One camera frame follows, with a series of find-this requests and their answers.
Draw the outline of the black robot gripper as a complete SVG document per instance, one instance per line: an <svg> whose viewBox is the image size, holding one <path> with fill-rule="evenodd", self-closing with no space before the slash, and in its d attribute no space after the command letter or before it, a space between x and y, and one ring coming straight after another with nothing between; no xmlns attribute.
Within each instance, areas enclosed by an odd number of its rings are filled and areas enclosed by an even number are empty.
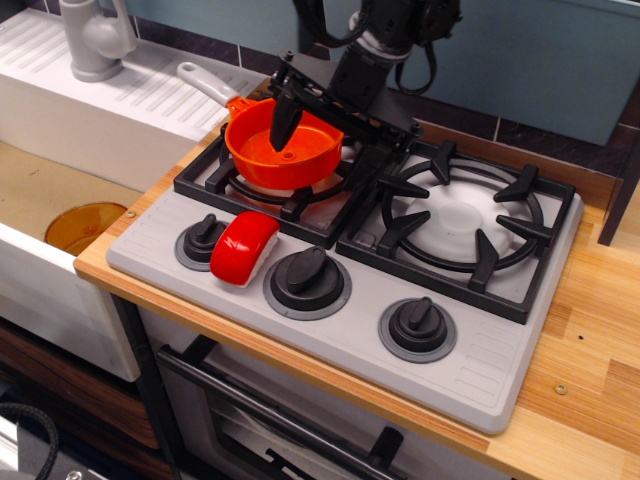
<svg viewBox="0 0 640 480"><path fill-rule="evenodd" d="M364 146L344 181L351 200L366 196L393 161L392 149L404 149L421 136L421 126L386 86L394 60L360 42L349 44L338 61L283 52L269 85L276 101L269 137L273 149L285 148L305 112L361 143L388 146Z"/></svg>

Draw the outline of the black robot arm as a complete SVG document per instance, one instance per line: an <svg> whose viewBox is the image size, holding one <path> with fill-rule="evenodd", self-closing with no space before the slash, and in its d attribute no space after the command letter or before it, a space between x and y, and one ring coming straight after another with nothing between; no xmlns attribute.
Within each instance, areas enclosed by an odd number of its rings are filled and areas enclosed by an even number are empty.
<svg viewBox="0 0 640 480"><path fill-rule="evenodd" d="M316 42L344 52L337 61L290 51L281 54L270 83L275 110L269 142L276 151L287 148L301 120L315 116L363 146L365 158L356 169L366 177L393 154L405 152L422 133L390 95L388 75L400 79L412 49L420 47L434 76L433 44L450 37L461 19L460 4L364 1L342 38L328 33L309 2L294 6Z"/></svg>

